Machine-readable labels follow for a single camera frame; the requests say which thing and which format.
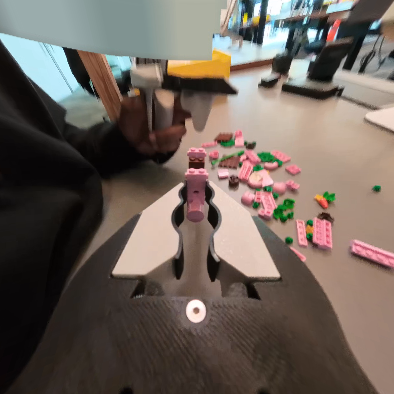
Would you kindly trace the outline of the pink and brown brick model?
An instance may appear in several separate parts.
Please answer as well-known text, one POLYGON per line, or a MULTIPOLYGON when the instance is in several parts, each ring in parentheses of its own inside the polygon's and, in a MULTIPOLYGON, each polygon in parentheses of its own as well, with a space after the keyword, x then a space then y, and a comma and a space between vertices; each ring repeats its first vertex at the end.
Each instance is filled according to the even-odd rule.
POLYGON ((188 152, 188 169, 185 173, 187 188, 186 218, 199 223, 204 219, 205 189, 208 172, 205 169, 206 151, 204 148, 191 147, 188 152))

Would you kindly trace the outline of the person's left hand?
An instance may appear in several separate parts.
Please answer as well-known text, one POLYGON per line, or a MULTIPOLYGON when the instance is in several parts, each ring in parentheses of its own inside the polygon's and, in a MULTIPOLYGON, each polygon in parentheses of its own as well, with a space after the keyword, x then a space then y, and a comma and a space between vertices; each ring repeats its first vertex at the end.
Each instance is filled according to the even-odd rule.
POLYGON ((186 134, 186 120, 190 118, 190 112, 184 110, 180 99, 176 98, 171 125, 150 131, 145 94, 141 92, 140 95, 124 99, 117 125, 136 152, 138 161, 152 160, 164 164, 179 149, 186 134))

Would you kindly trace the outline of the wooden post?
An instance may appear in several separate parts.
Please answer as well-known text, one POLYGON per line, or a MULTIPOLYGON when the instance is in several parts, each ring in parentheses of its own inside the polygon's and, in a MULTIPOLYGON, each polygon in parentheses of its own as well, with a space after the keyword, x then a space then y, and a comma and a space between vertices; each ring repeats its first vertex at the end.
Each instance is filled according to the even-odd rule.
POLYGON ((93 86, 107 112, 110 121, 118 120, 121 112, 123 96, 118 88, 110 65, 104 54, 77 51, 84 64, 93 86))

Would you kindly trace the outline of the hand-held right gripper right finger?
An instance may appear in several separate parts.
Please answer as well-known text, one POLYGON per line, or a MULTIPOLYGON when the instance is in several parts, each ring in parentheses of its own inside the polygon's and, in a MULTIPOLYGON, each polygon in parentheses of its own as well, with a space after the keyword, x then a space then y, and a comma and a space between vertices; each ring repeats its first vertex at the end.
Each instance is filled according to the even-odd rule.
POLYGON ((212 181, 207 181, 209 236, 207 270, 211 282, 275 282, 281 275, 255 223, 256 216, 212 181))

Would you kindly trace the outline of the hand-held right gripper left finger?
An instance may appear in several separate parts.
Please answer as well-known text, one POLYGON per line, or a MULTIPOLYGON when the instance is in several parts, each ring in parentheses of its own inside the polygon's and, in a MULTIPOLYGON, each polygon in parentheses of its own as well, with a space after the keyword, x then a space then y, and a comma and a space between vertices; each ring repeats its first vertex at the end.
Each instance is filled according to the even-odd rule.
POLYGON ((184 271, 185 183, 179 183, 137 217, 112 277, 165 282, 184 271))

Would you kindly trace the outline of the pile of pink toy bricks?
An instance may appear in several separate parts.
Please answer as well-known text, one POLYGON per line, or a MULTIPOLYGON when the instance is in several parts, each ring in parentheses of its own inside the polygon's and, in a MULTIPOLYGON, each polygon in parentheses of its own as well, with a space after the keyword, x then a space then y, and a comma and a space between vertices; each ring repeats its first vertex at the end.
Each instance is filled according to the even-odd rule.
MULTIPOLYGON (((276 182, 270 172, 283 164, 285 172, 294 177, 301 173, 301 168, 290 164, 291 157, 279 150, 255 151, 256 142, 244 140, 243 132, 219 134, 213 141, 201 144, 198 151, 208 155, 213 168, 218 169, 218 179, 229 181, 229 188, 246 184, 248 190, 241 197, 241 203, 256 210, 263 220, 277 220, 286 223, 294 219, 295 200, 292 198, 278 201, 286 192, 296 193, 300 184, 293 178, 285 182, 276 182)), ((315 246, 323 250, 333 247, 332 225, 334 218, 328 212, 330 204, 336 200, 336 194, 325 191, 315 195, 314 200, 323 209, 316 217, 309 220, 296 219, 295 228, 299 247, 315 246)))

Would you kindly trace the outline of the yellow plastic bin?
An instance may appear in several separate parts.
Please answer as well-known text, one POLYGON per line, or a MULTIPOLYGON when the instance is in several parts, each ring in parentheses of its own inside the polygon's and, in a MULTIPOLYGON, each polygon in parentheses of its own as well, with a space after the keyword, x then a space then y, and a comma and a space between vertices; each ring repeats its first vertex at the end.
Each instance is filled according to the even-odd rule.
POLYGON ((182 78, 229 78, 231 54, 214 49, 208 61, 169 60, 167 74, 182 78))

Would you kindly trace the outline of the white book stand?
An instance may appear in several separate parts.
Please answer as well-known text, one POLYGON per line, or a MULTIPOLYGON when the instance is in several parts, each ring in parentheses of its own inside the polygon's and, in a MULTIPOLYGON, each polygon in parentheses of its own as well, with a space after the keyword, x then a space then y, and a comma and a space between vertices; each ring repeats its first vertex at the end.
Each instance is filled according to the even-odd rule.
POLYGON ((394 132, 394 106, 371 111, 364 116, 369 124, 394 132))

